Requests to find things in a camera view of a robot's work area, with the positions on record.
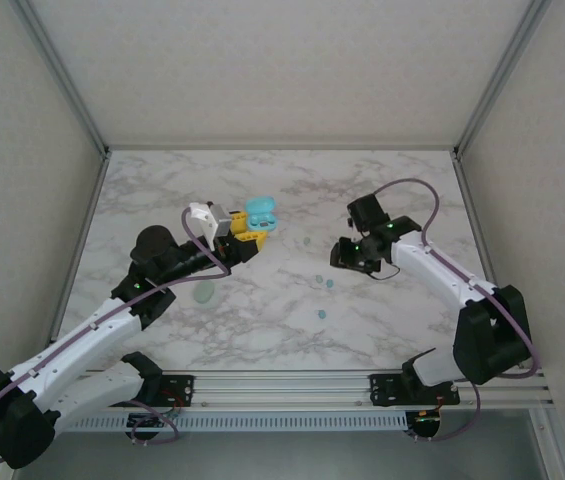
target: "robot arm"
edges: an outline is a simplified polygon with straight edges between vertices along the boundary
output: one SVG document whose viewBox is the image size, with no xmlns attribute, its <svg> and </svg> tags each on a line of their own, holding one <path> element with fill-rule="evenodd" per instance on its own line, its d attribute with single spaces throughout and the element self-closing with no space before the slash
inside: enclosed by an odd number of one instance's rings
<svg viewBox="0 0 565 480">
<path fill-rule="evenodd" d="M 213 266 L 224 273 L 196 279 L 229 275 L 232 267 L 255 256 L 266 238 L 266 232 L 246 232 L 240 215 L 198 203 L 182 215 L 187 233 L 188 212 L 200 221 L 203 236 L 191 235 L 190 241 L 178 245 L 165 227 L 144 229 L 131 251 L 129 273 L 111 298 L 43 352 L 8 373 L 0 370 L 0 455 L 10 467 L 31 463 L 88 413 L 131 399 L 151 402 L 162 371 L 139 352 L 125 355 L 104 372 L 77 379 L 107 350 L 164 313 L 175 300 L 166 287 L 193 280 L 186 277 Z"/>
<path fill-rule="evenodd" d="M 530 357 L 524 341 L 482 293 L 503 305 L 528 336 L 524 300 L 517 289 L 498 288 L 439 249 L 434 252 L 431 244 L 425 245 L 417 223 L 409 217 L 391 219 L 374 194 L 347 209 L 349 225 L 362 239 L 340 238 L 331 251 L 332 266 L 372 273 L 380 271 L 384 260 L 420 280 L 457 315 L 452 348 L 425 352 L 403 365 L 402 380 L 414 400 L 444 382 L 467 379 L 482 385 Z"/>
</svg>

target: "white object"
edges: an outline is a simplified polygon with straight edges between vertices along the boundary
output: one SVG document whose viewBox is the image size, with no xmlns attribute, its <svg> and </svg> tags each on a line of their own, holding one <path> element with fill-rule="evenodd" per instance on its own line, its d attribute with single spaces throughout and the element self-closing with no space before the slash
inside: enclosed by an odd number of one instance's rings
<svg viewBox="0 0 565 480">
<path fill-rule="evenodd" d="M 474 285 L 480 285 L 489 293 L 493 292 L 495 285 L 476 277 L 438 248 L 434 249 L 467 277 L 471 277 Z M 410 273 L 426 285 L 454 315 L 457 315 L 469 300 L 479 302 L 484 298 L 471 285 L 436 260 L 429 251 L 430 248 L 422 244 L 420 232 L 410 232 L 392 245 L 391 260 L 401 270 Z"/>
<path fill-rule="evenodd" d="M 231 216 L 220 205 L 191 203 L 191 218 L 200 221 L 202 233 L 210 250 L 215 250 L 213 240 L 229 233 Z"/>
<path fill-rule="evenodd" d="M 59 348 L 60 345 L 66 343 L 77 332 L 85 327 L 88 328 L 99 317 L 123 303 L 120 299 L 105 300 L 93 315 L 56 343 L 26 362 L 13 367 L 13 378 L 18 378 L 30 372 L 33 367 Z M 139 317 L 131 315 L 130 309 L 126 309 L 103 322 L 95 330 L 90 330 L 51 360 L 37 375 L 22 382 L 19 388 L 23 392 L 33 391 L 35 393 L 33 402 L 42 412 L 45 412 L 60 398 L 67 387 L 84 373 L 93 361 L 113 345 L 134 336 L 141 330 Z M 118 401 L 128 400 L 129 398 L 132 397 L 120 398 Z"/>
<path fill-rule="evenodd" d="M 392 245 L 391 260 L 401 270 L 410 273 L 426 285 L 456 318 L 469 300 L 479 302 L 484 299 L 484 296 L 473 286 L 480 285 L 489 293 L 494 291 L 495 285 L 476 277 L 444 252 L 435 248 L 438 255 L 471 278 L 471 281 L 466 283 L 433 257 L 430 253 L 431 248 L 432 246 L 423 245 L 420 232 L 410 232 Z M 427 387 L 464 378 L 453 358 L 452 347 L 435 349 L 422 355 L 413 362 L 413 368 L 422 384 Z"/>
<path fill-rule="evenodd" d="M 55 436 L 86 415 L 135 398 L 143 382 L 138 371 L 124 362 L 75 382 L 51 407 L 51 410 L 60 412 L 54 425 Z"/>
</svg>

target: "white marble table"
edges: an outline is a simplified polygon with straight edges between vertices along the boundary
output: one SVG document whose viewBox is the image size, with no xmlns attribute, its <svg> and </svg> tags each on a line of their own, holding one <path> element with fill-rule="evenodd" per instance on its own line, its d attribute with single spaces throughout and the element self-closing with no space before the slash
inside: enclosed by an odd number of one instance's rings
<svg viewBox="0 0 565 480">
<path fill-rule="evenodd" d="M 165 225 L 184 242 L 179 218 L 190 202 L 237 210 L 250 197 L 272 195 L 279 228 L 259 255 L 216 281 L 208 304 L 193 300 L 194 284 L 176 287 L 178 299 L 158 321 L 93 368 L 135 350 L 170 370 L 398 368 L 416 353 L 448 345 L 455 319 L 408 274 L 376 282 L 329 266 L 334 242 L 353 234 L 347 203 L 401 177 L 438 189 L 442 208 L 431 238 L 482 275 L 447 152 L 115 152 L 60 334 L 90 315 L 126 274 L 146 226 Z M 380 202 L 391 216 L 407 214 L 421 224 L 432 207 L 417 185 L 393 187 Z"/>
</svg>

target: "black cable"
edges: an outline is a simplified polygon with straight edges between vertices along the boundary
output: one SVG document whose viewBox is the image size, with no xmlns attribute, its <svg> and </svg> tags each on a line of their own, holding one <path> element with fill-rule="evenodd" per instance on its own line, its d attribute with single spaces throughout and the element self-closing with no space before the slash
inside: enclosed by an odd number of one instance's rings
<svg viewBox="0 0 565 480">
<path fill-rule="evenodd" d="M 389 279 L 395 277 L 398 273 L 401 272 L 400 267 L 398 267 L 397 265 L 393 265 L 393 264 L 390 264 L 390 265 L 391 265 L 392 267 L 397 268 L 397 271 L 396 271 L 394 274 L 389 275 L 388 277 L 378 278 L 378 277 L 374 276 L 372 273 L 367 273 L 367 275 L 368 275 L 369 277 L 371 277 L 373 280 L 376 280 L 376 281 L 378 281 L 378 282 L 383 282 L 384 280 L 389 280 Z"/>
</svg>

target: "light blue case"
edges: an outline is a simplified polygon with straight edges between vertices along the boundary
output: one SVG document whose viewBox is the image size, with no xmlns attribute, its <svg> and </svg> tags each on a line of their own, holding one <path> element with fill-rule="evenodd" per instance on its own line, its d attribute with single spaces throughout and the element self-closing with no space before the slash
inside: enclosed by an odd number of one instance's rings
<svg viewBox="0 0 565 480">
<path fill-rule="evenodd" d="M 251 231 L 272 232 L 278 226 L 278 219 L 273 215 L 275 200 L 273 197 L 253 197 L 247 200 L 244 210 L 249 215 L 246 226 Z"/>
</svg>

